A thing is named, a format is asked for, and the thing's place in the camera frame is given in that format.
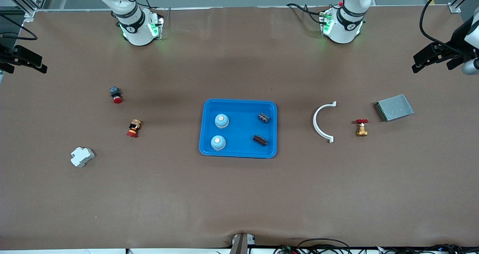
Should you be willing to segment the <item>grey metal box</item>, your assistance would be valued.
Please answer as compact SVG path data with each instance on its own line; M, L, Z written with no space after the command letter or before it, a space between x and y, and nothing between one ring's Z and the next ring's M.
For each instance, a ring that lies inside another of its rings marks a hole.
M374 103L382 121L390 122L414 114L404 94Z

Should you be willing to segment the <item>red button black body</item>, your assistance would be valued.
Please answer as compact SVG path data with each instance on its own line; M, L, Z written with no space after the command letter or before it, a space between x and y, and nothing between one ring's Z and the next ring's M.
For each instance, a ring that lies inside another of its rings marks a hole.
M118 87L113 86L109 89L109 91L110 91L110 96L112 97L112 100L115 104L120 104L123 102L123 97Z

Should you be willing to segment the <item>white circuit breaker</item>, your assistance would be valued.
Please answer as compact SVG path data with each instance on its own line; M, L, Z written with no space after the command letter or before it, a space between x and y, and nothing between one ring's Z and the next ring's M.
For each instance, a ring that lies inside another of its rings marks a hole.
M71 153L71 163L77 167L82 168L85 166L89 160L92 160L95 157L94 152L89 148L77 147Z

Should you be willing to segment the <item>red button yellow body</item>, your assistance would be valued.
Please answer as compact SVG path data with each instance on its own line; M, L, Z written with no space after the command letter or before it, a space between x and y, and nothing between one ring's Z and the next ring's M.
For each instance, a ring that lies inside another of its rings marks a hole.
M141 121L134 119L131 121L129 125L129 130L127 132L127 136L132 137L132 138L137 138L138 131L141 128Z

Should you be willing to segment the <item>white curved pipe clamp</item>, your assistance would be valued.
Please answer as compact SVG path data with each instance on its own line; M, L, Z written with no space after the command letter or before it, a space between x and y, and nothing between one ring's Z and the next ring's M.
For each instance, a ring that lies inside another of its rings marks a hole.
M336 101L333 101L331 103L324 104L324 105L318 107L317 110L314 112L313 118L312 118L313 128L316 131L316 133L318 135L320 135L322 138L326 139L330 144L332 144L334 142L334 136L331 136L331 135L325 133L319 127L319 125L318 125L318 114L319 114L320 111L322 111L325 108L333 108L333 107L337 107L337 102Z

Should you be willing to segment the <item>blue plastic tray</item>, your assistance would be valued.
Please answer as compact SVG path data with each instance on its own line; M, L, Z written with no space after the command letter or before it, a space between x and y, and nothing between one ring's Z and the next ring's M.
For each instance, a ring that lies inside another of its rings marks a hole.
M260 113L269 116L267 124L258 119ZM226 128L220 129L214 124L218 114L229 117L230 123ZM226 147L222 150L214 150L210 145L211 138L217 135L226 139ZM254 135L268 140L267 145L253 141ZM199 151L203 155L270 159L277 153L277 144L278 109L274 102L209 99L204 103L199 136Z

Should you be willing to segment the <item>brown table mat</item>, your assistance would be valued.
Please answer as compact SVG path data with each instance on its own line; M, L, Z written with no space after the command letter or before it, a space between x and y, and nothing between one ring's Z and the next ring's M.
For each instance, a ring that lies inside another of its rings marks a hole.
M479 75L412 73L428 43L420 11L373 7L358 38L336 45L287 7L173 10L145 47L109 12L36 14L26 26L38 40L22 45L48 72L16 68L0 84L0 250L219 248L241 232L259 244L478 246ZM399 94L414 114L382 121L374 103ZM274 102L276 155L200 153L209 99ZM317 117L330 144L312 118L333 101ZM82 168L77 147L95 154Z

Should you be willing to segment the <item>metal table edge bracket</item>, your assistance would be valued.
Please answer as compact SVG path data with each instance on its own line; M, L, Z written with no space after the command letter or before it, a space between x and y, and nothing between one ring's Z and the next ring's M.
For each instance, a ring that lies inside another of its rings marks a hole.
M252 254L252 249L255 245L256 240L253 234L236 234L232 239L232 247L229 254Z

